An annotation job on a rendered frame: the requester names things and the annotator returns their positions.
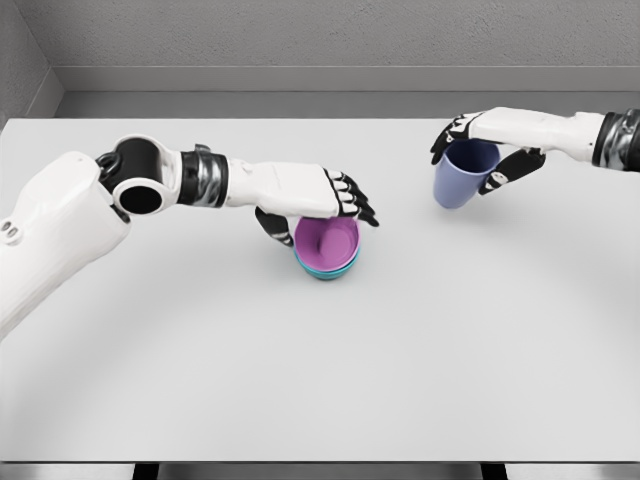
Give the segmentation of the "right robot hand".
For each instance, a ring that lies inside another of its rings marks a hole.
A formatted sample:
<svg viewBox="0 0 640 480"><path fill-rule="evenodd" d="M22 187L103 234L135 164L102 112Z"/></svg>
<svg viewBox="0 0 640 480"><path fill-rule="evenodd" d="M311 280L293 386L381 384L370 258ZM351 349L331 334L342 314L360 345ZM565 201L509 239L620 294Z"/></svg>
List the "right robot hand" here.
<svg viewBox="0 0 640 480"><path fill-rule="evenodd" d="M452 144L470 139L518 146L517 151L498 162L479 187L478 193L486 195L545 164L548 134L543 132L542 126L550 118L550 114L543 112L506 107L460 114L436 138L430 150L431 164L437 165Z"/></svg>

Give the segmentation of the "blue cup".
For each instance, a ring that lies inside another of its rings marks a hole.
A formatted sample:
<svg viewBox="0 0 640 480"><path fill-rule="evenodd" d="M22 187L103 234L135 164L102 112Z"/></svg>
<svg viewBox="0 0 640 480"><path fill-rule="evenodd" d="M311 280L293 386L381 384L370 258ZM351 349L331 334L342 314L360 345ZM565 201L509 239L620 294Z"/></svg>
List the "blue cup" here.
<svg viewBox="0 0 640 480"><path fill-rule="evenodd" d="M434 199L447 209L462 207L478 192L499 160L494 143L478 139L453 142L436 166Z"/></svg>

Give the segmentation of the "teal bowl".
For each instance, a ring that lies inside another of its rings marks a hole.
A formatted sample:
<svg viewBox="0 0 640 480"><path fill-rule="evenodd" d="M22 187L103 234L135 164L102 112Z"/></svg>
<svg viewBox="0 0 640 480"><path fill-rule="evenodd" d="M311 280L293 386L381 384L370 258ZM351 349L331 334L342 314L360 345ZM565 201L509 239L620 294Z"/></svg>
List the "teal bowl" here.
<svg viewBox="0 0 640 480"><path fill-rule="evenodd" d="M295 254L296 260L298 261L302 269L312 277L319 280L334 280L344 276L355 265L355 263L358 261L358 258L360 256L360 252L361 250L358 249L354 254L353 258L345 266L336 270L331 270L331 271L320 271L320 270L313 269L303 262L303 260L301 259L301 257L298 255L297 252L294 252L294 254Z"/></svg>

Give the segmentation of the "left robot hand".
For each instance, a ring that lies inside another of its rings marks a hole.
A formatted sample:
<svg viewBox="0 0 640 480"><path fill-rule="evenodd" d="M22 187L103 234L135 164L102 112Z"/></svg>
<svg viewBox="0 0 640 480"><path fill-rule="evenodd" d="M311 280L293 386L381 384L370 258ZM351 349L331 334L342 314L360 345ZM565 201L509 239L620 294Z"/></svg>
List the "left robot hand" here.
<svg viewBox="0 0 640 480"><path fill-rule="evenodd" d="M279 243L294 245L290 217L351 218L372 227L379 225L369 198L346 173L293 163L277 163L274 169L274 178L258 194L255 216L263 230Z"/></svg>

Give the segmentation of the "purple bowl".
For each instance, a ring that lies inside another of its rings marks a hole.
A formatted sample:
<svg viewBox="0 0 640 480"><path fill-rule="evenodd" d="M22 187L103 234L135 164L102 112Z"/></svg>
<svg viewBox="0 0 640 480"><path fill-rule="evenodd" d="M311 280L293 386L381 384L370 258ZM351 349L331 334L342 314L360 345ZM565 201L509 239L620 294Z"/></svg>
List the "purple bowl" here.
<svg viewBox="0 0 640 480"><path fill-rule="evenodd" d="M314 272L344 270L360 251L360 229L352 217L301 218L294 232L299 263Z"/></svg>

